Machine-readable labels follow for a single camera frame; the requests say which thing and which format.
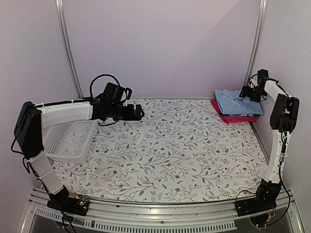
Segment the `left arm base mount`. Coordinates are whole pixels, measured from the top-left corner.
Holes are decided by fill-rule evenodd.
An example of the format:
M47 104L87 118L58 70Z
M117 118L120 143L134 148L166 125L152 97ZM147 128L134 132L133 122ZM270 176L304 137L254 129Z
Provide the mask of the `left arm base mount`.
M81 195L75 197L67 194L51 195L47 207L68 214L86 216L89 208L89 199Z

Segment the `blue printed t-shirt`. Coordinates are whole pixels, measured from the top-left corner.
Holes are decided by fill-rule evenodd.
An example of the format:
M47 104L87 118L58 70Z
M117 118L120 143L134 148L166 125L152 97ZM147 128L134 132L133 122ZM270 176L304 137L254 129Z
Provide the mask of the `blue printed t-shirt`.
M220 118L225 122L256 122L259 119L259 115L223 115L218 108L216 111Z

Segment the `light blue shirt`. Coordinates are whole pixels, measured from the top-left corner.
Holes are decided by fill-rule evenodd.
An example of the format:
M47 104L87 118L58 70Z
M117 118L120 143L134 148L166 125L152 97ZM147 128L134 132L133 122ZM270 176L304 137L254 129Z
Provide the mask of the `light blue shirt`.
M223 115L263 115L260 103L240 97L240 91L215 90L214 96Z

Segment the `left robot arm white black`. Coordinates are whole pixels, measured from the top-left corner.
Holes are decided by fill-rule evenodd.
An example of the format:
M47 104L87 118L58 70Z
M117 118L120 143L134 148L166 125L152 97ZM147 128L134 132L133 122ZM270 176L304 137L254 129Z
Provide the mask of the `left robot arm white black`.
M139 121L143 117L139 104L104 103L95 98L38 105L28 101L20 111L13 143L18 144L26 168L42 182L54 204L67 211L72 200L50 161L83 162L99 120Z

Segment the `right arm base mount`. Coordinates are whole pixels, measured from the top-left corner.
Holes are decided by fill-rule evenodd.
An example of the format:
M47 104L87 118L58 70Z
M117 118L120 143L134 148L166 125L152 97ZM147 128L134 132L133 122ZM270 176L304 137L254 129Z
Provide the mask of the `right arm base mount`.
M235 199L235 209L238 216L246 216L261 213L276 208L276 198L247 198Z

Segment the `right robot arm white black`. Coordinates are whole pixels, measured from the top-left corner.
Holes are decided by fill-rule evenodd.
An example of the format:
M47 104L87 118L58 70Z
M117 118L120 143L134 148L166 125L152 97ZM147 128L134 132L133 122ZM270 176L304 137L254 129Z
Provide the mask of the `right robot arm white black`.
M251 201L253 210L261 212L267 206L274 206L281 188L284 187L283 167L290 137L297 122L299 99L286 92L278 81L267 77L249 78L240 96L249 97L256 102L262 97L270 96L274 101L270 115L273 136L268 168L256 190L256 197Z

